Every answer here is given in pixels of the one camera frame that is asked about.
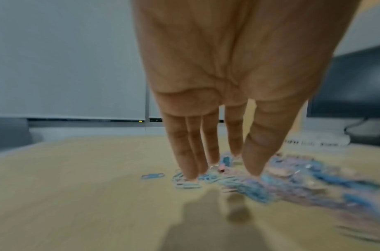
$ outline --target cable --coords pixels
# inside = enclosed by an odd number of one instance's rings
[[[368,119],[369,119],[369,118],[364,118],[364,119],[362,119],[361,121],[358,121],[358,122],[356,122],[356,123],[353,123],[353,124],[351,124],[351,125],[346,126],[346,127],[344,128],[344,134],[346,134],[346,135],[352,135],[352,133],[347,132],[347,130],[350,129],[350,128],[357,127],[357,126],[360,126],[360,125],[364,124],[366,121],[368,121]]]

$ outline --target wooden table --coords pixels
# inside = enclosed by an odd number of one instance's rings
[[[317,158],[380,181],[380,148]],[[0,156],[0,250],[380,250],[338,234],[321,208],[264,205],[213,184],[175,189],[175,169],[165,137],[69,139]],[[140,179],[156,172],[166,176]]]

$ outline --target human hand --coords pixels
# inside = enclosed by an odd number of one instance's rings
[[[134,0],[148,83],[189,179],[219,161],[217,124],[259,175],[320,84],[355,0]],[[256,102],[244,146],[242,117]],[[204,133],[206,151],[201,140]]]

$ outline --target finger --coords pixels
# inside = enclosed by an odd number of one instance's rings
[[[244,122],[244,114],[247,104],[240,106],[226,106],[224,112],[224,122],[228,133],[228,144],[230,151],[234,155],[238,155],[242,151],[244,139],[242,136],[242,123]]]
[[[204,133],[205,144],[207,145],[207,155],[210,164],[219,163],[219,142],[218,142],[219,109],[202,116],[202,132]]]
[[[172,151],[184,176],[188,179],[197,178],[198,168],[189,143],[185,117],[163,113],[162,119]]]
[[[198,173],[204,174],[208,170],[207,158],[201,140],[201,116],[186,117],[189,142],[197,162]]]
[[[277,152],[289,132],[301,106],[285,110],[266,110],[258,105],[250,132],[242,150],[245,167],[260,175],[266,162]]]

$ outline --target computer monitor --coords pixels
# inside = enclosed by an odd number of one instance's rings
[[[380,118],[380,46],[333,58],[307,117]],[[350,137],[380,146],[380,137]]]

